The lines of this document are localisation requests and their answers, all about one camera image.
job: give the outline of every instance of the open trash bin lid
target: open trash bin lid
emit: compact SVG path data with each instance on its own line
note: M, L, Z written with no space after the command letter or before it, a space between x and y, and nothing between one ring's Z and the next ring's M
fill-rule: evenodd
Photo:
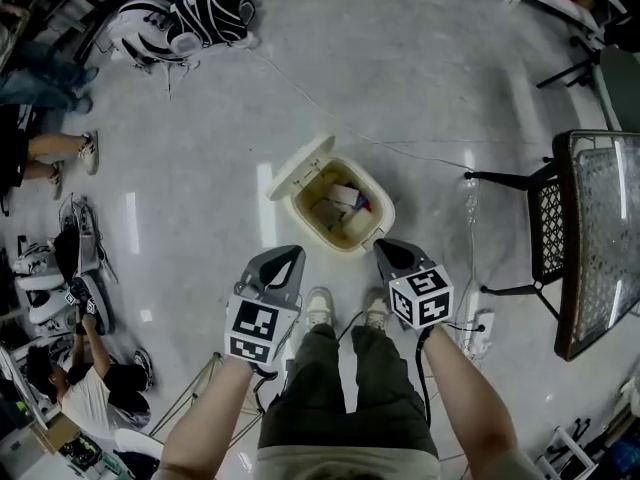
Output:
M319 172L321 162L327 158L335 143L334 135L323 135L301 147L273 178L265 194L267 198L278 201L289 195L294 185L304 188L315 178L312 173Z

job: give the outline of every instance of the tiled floor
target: tiled floor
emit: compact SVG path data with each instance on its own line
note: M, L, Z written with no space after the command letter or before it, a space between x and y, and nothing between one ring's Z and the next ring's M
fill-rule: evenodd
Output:
M174 70L170 101L162 69L146 76L101 60L95 110L65 121L70 132L100 131L98 174L88 178L69 162L65 194L86 194L97 208L120 278L109 287L118 319L110 341L121 353L139 343L151 354L159 378L149 397L154 419L210 354L223 350L225 302L246 262L263 250L261 226L271 225L258 212L258 165L275 172L318 133L335 133L337 151L393 199L391 236L445 265L457 304L470 276L468 209L477 185L469 187L460 168L400 155L353 131L407 154L526 174L551 153L554 134L604 127L589 89L535 88L579 54L567 45L570 27L529 4L507 14L500 0L255 1L262 40L255 55L228 50L207 57L179 84ZM30 182L14 193L13 214L1 224L9 245L18 233L31 240L56 234L58 205L49 189ZM521 194L480 185L472 292L478 283L528 280L527 221ZM280 206L275 229L279 244L307 251L303 294L315 285L330 288L344 326L377 282L373 257L336 260ZM480 296L479 305L496 312L493 347L481 367L532 454L556 425L599 414L637 354L640 323L632 318L566 363L553 352L556 322L535 298ZM397 323L390 334L410 360L414 336ZM342 348L353 406L354 357L346 340ZM438 397L433 434L441 458L460 453ZM218 478L242 478L256 435L232 450ZM444 478L459 478L465 465L463 458L445 461Z

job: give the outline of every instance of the glass table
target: glass table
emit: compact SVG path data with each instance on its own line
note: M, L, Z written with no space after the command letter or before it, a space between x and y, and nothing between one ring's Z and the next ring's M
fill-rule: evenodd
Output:
M553 140L564 224L555 351L571 360L640 301L640 134Z

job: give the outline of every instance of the dark green pants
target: dark green pants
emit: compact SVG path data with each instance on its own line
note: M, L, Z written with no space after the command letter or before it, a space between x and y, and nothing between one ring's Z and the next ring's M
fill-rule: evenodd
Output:
M424 450L437 457L424 403L393 341L354 327L358 405L347 414L333 329L315 326L302 341L289 383L265 414L259 448L283 445L366 446Z

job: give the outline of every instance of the trash bin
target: trash bin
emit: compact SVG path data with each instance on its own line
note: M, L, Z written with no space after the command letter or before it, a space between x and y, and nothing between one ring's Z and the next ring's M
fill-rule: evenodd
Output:
M283 200L291 217L318 243L344 258L357 258L384 238L396 212L376 180L353 160L333 153L334 145L334 136L322 136L299 149L278 171L266 196ZM357 204L337 201L334 195L354 196L356 191Z

